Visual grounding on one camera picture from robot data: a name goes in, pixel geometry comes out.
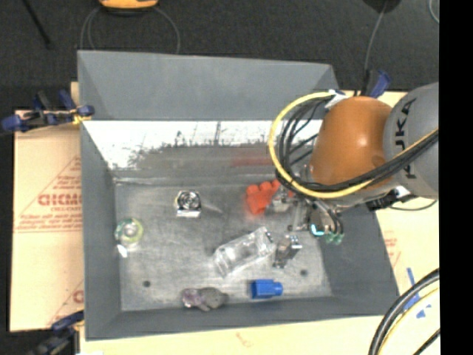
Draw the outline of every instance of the orange block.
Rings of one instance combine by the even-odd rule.
[[[273,181],[264,181],[263,183],[251,184],[246,189],[246,202],[251,213],[261,214],[265,212],[266,207],[271,203],[274,194],[281,186],[281,183],[274,179]]]

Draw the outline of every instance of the black floor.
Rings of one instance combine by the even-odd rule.
[[[28,107],[39,89],[67,88],[77,77],[79,47],[159,53],[177,48],[172,25],[155,12],[124,18],[98,11],[88,32],[84,22],[96,0],[29,1],[53,48],[45,47],[22,0],[0,0],[0,118]],[[439,80],[440,0],[162,0],[160,9],[180,32],[180,54],[328,63],[342,89],[360,89],[367,67],[386,71],[390,89]],[[0,354],[24,354],[48,335],[6,333],[12,148],[12,138],[1,136]]]

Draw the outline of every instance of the clear glass object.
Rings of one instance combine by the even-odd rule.
[[[238,268],[268,256],[274,249],[270,232],[261,227],[218,247],[214,252],[214,262],[221,275],[225,277]]]

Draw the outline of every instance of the gray bin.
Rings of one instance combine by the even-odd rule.
[[[80,51],[86,338],[277,325],[384,314],[398,295],[375,214],[343,216],[341,245],[300,233],[303,249],[278,270],[269,260],[222,278],[212,251],[266,226],[287,234],[290,212],[251,217],[245,187],[274,178],[265,139],[289,102],[336,88],[331,66],[293,61]],[[203,199],[200,218],[177,217],[182,189]],[[145,234],[122,258],[113,231],[125,217]],[[281,297],[251,300],[248,281],[273,278]],[[213,311],[184,308],[179,290],[230,294]]]

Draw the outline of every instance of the white cable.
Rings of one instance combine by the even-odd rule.
[[[383,16],[384,16],[384,11],[386,10],[388,1],[389,1],[389,0],[386,0],[386,1],[384,2],[383,9],[381,9],[381,12],[379,13],[379,16],[378,16],[378,20],[376,21],[375,27],[374,27],[373,30],[372,30],[370,42],[368,42],[367,54],[366,54],[365,59],[364,59],[364,71],[365,71],[365,72],[368,70],[368,61],[369,61],[369,59],[370,59],[371,46],[372,46],[372,43],[373,43],[373,41],[374,41],[374,39],[375,39],[376,32],[378,31],[379,24],[381,23],[381,19],[382,19]]]
[[[95,50],[95,45],[92,41],[92,21],[93,21],[93,18],[95,17],[95,15],[97,14],[97,12],[99,11],[100,8],[101,7],[94,8],[89,13],[89,15],[86,17],[86,19],[84,20],[84,23],[82,24],[82,29],[81,29],[81,35],[80,35],[80,38],[79,38],[79,49],[84,48],[84,37],[87,34],[87,41],[89,42],[90,47],[93,50]],[[179,54],[179,51],[180,51],[180,32],[179,32],[179,29],[177,28],[177,25],[174,23],[174,21],[171,19],[171,17],[169,17],[169,15],[167,13],[165,13],[164,11],[162,11],[160,8],[153,7],[153,9],[156,12],[158,12],[160,15],[162,15],[169,22],[169,24],[171,24],[172,28],[174,29],[174,32],[176,34],[176,41],[177,41],[175,53]]]
[[[177,25],[174,23],[174,21],[172,21],[171,17],[169,17],[165,12],[163,12],[160,8],[158,7],[153,7],[154,10],[156,12],[158,12],[160,15],[162,15],[166,20],[169,21],[169,24],[171,24],[172,28],[174,29],[174,32],[176,33],[176,41],[177,41],[177,45],[176,45],[176,51],[175,53],[176,54],[179,54],[179,51],[180,51],[180,33],[179,33],[179,29],[177,28]]]
[[[437,22],[437,24],[440,24],[440,19],[435,15],[434,13],[434,10],[432,9],[432,2],[434,0],[429,0],[429,12],[430,12],[430,15],[432,16],[432,18],[434,19],[435,22]]]

